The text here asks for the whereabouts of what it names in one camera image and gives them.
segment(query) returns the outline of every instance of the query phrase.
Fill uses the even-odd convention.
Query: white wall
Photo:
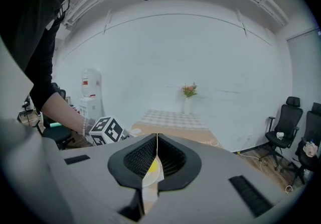
[[[270,16],[247,0],[109,0],[84,15],[60,46],[54,81],[77,105],[81,70],[99,69],[104,110],[127,127],[148,109],[182,111],[181,87],[196,82],[192,112],[225,149],[244,150],[266,141],[266,118],[284,101],[282,59],[265,28],[273,28]]]
[[[308,30],[317,28],[317,23],[313,18],[312,13],[310,10],[304,5],[302,1],[297,1],[297,11],[291,16],[290,22],[287,26],[282,28],[279,32],[275,34],[276,42],[278,45],[278,49],[280,52],[280,57],[282,61],[282,93],[284,97],[284,102],[289,94],[292,96],[299,96],[297,92],[293,91],[293,83],[300,82],[293,80],[293,69],[292,69],[292,62],[289,52],[289,46],[287,40],[289,38],[295,37],[297,35],[300,35]],[[306,58],[310,58],[313,55],[307,53],[305,55]],[[318,60],[314,61],[315,64],[320,66],[320,62]],[[297,133],[297,136],[289,149],[282,150],[283,155],[288,160],[292,160],[292,157],[295,157],[295,151],[297,149],[297,144],[301,140],[301,137],[304,134],[305,130],[305,116],[306,116],[306,109],[304,109],[303,117],[300,120],[299,127],[300,131]]]

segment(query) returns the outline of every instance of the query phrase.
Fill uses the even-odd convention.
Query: black sleeve
[[[55,51],[56,33],[64,16],[55,20],[50,30],[44,31],[25,71],[34,84],[30,96],[38,109],[41,109],[48,98],[56,92],[51,84],[52,57]]]

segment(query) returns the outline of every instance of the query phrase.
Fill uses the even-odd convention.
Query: person
[[[0,35],[12,57],[33,82],[34,105],[51,119],[88,134],[94,124],[76,113],[56,92],[51,80],[55,37],[69,0],[3,0]]]

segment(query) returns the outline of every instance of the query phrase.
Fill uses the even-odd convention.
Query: white vase
[[[190,114],[190,109],[191,109],[191,99],[186,97],[184,102],[184,114]]]

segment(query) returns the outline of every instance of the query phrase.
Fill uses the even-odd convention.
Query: baseboard
[[[237,154],[238,152],[240,152],[240,154],[242,154],[242,153],[246,153],[246,152],[249,152],[249,151],[252,151],[252,150],[257,149],[257,148],[259,148],[260,146],[265,146],[265,145],[267,145],[267,144],[268,144],[268,142],[263,143],[263,144],[258,145],[258,146],[255,146],[255,147],[251,147],[251,148],[248,148],[248,149],[244,149],[244,150],[236,151],[236,152],[232,152],[232,153],[233,153],[233,154]]]

